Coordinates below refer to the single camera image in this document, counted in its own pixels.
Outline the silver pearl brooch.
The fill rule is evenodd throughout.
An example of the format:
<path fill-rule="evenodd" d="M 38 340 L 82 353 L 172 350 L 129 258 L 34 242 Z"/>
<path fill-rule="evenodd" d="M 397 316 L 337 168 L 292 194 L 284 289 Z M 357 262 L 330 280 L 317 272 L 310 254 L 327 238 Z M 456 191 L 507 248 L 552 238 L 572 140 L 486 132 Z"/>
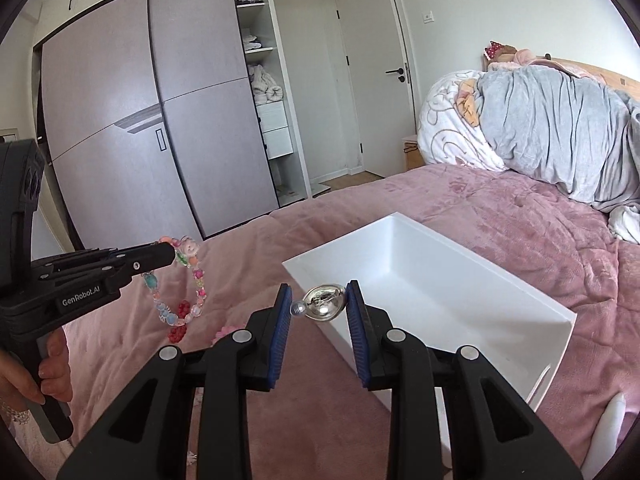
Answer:
<path fill-rule="evenodd" d="M 291 304 L 290 313 L 296 318 L 309 318 L 314 322 L 330 322 L 346 306 L 346 290 L 335 284 L 319 285 Z"/>

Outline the white bedroom door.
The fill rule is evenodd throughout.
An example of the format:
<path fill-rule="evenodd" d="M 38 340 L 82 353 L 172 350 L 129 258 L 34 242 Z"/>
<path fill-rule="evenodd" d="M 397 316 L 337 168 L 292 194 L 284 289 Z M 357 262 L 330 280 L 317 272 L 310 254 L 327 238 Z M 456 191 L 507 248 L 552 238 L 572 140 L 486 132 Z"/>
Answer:
<path fill-rule="evenodd" d="M 405 170 L 402 139 L 416 133 L 416 112 L 396 0 L 335 0 L 348 58 L 363 167 L 389 177 Z M 386 70 L 406 71 L 400 82 Z"/>

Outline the white plastic storage box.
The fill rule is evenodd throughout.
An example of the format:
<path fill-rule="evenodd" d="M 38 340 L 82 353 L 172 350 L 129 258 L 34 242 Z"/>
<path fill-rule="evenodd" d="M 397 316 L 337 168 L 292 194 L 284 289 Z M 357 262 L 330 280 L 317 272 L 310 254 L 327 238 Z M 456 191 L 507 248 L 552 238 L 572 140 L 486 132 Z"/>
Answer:
<path fill-rule="evenodd" d="M 357 281 L 364 301 L 429 347 L 470 344 L 539 408 L 576 315 L 448 237 L 394 212 L 286 260 L 303 290 Z"/>

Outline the pink plush bed blanket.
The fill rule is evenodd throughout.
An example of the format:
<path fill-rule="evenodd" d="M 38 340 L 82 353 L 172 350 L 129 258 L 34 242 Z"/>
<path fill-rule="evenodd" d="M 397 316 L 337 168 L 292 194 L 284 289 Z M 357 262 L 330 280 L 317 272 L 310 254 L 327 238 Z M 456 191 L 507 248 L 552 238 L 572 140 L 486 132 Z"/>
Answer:
<path fill-rule="evenodd" d="M 425 228 L 383 221 L 331 242 L 395 211 Z M 604 214 L 520 174 L 425 166 L 268 214 L 206 240 L 198 258 L 208 298 L 184 352 L 243 327 L 283 282 L 299 297 L 355 279 L 396 326 L 436 348 L 476 344 L 525 394 L 548 386 L 539 376 L 566 346 L 535 408 L 578 467 L 620 445 L 639 414 L 639 245 L 614 237 Z M 562 304 L 552 304 L 560 320 L 518 279 Z M 152 309 L 135 278 L 114 304 L 65 327 L 74 436 L 50 445 L 32 419 L 11 428 L 44 478 L 168 342 Z M 390 413 L 334 335 L 333 325 L 293 321 L 282 379 L 268 396 L 248 396 L 254 479 L 384 479 Z"/>

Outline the grey sliding wardrobe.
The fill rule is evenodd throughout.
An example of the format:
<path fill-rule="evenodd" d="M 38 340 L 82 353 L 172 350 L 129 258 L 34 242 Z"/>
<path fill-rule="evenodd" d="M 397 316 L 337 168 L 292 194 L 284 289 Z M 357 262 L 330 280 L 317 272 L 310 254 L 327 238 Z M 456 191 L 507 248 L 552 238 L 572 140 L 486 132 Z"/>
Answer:
<path fill-rule="evenodd" d="M 310 194 L 272 0 L 102 0 L 39 43 L 50 161 L 83 248 L 198 240 Z M 248 66 L 283 89 L 268 159 Z"/>

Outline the wooden bedside table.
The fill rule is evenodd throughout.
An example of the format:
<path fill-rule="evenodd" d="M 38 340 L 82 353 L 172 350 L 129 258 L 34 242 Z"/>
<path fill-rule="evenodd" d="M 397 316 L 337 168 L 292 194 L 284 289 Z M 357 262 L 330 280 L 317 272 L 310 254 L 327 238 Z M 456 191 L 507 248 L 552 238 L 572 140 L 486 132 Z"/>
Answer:
<path fill-rule="evenodd" d="M 402 139 L 402 150 L 405 157 L 405 170 L 413 170 L 425 165 L 419 150 L 418 136 L 406 136 Z"/>

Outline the white drawer unit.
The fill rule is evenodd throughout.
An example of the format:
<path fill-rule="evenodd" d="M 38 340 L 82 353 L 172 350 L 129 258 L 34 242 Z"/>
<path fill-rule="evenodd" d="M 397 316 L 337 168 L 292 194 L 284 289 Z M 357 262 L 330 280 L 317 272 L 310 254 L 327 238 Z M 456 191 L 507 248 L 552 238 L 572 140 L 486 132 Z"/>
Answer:
<path fill-rule="evenodd" d="M 292 154 L 293 145 L 283 103 L 258 105 L 257 114 L 268 159 Z"/>

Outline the folded white towels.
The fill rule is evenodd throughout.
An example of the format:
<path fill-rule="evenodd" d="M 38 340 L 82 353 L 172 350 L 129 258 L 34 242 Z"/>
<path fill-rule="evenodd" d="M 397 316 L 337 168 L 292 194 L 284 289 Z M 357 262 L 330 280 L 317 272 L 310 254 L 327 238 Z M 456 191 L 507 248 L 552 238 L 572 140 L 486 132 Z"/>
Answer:
<path fill-rule="evenodd" d="M 282 87 L 265 71 L 262 64 L 248 66 L 248 74 L 256 105 L 280 102 L 283 99 Z"/>

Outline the white patterned pillow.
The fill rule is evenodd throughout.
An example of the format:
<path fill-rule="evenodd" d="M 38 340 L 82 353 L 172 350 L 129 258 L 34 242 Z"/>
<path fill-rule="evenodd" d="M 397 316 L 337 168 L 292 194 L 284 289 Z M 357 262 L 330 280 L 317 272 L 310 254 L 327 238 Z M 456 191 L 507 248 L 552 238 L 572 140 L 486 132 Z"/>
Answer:
<path fill-rule="evenodd" d="M 440 77 L 427 93 L 418 121 L 418 148 L 427 164 L 506 171 L 480 125 L 470 125 L 458 110 L 460 86 L 472 86 L 482 75 L 480 70 L 457 70 Z"/>

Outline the grey crumpled duvet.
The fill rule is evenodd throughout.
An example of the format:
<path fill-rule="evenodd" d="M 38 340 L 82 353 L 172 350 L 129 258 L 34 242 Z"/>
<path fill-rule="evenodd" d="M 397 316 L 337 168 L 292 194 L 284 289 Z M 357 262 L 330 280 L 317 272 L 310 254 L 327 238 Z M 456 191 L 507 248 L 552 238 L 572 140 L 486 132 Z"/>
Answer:
<path fill-rule="evenodd" d="M 639 103 L 544 66 L 492 70 L 474 92 L 480 130 L 504 164 L 608 215 L 639 240 Z"/>

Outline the plush toy with red bow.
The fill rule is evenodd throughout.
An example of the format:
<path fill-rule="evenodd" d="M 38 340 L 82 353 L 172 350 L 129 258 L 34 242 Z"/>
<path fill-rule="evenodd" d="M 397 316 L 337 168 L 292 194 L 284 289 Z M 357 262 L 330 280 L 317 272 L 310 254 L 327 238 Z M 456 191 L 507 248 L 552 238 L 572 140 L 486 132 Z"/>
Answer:
<path fill-rule="evenodd" d="M 537 57 L 529 49 L 517 49 L 510 44 L 491 41 L 484 49 L 483 67 L 488 70 L 516 70 L 536 61 Z"/>

